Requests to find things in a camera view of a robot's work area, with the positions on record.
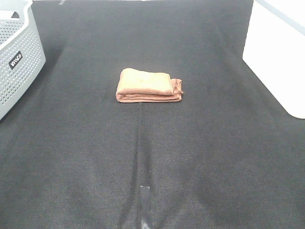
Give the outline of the brown towel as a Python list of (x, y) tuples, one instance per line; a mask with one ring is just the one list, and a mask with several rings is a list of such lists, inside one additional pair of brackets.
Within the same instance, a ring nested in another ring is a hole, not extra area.
[(133, 68), (122, 70), (116, 90), (120, 103), (180, 102), (182, 97), (182, 80)]

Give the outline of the black table cover cloth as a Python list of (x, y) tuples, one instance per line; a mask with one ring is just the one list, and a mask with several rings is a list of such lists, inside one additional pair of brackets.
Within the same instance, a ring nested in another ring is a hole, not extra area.
[[(46, 63), (0, 123), (3, 229), (302, 229), (305, 122), (242, 60), (250, 0), (36, 1)], [(182, 80), (120, 103), (123, 69)]]

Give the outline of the grey tape strip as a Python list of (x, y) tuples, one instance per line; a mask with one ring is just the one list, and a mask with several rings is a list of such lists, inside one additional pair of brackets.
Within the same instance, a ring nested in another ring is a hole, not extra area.
[(141, 229), (152, 229), (150, 187), (140, 186)]

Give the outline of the white storage box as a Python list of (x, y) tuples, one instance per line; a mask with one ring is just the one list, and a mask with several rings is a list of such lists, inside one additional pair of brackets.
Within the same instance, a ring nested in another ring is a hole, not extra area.
[(305, 2), (255, 0), (243, 60), (293, 117), (305, 117)]

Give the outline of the grey perforated laundry basket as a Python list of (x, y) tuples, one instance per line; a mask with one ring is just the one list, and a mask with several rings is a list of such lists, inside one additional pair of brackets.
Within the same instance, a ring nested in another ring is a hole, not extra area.
[(0, 2), (0, 116), (27, 91), (46, 58), (31, 0)]

